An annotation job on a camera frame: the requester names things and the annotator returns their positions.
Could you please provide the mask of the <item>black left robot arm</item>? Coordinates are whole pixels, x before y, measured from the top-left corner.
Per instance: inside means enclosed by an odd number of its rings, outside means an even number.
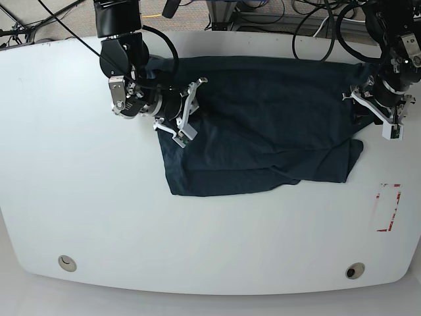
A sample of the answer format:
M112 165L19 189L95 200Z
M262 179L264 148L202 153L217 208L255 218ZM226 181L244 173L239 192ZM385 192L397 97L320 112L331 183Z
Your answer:
M380 46L378 58L367 57L351 48L341 34L345 15L356 8L365 14L370 37ZM403 118L415 98L407 91L420 81L419 1L354 1L337 16L335 34L339 44L353 57L372 67L363 84L350 87L344 98L374 114L387 140L403 137Z

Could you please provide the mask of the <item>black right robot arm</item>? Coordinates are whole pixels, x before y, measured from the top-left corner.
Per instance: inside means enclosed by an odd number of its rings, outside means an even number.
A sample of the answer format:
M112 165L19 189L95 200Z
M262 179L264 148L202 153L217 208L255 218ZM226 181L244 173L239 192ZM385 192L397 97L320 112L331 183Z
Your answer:
M169 133L173 141L185 147L197 135L189 117L199 108L199 86L208 80L201 77L182 88L175 85L178 52L168 36L142 24L139 1L93 4L97 36L101 39L100 67L109 79L113 113L125 119L153 117L155 130ZM170 70L150 67L158 57L150 55L142 29L158 35L167 44L172 53Z

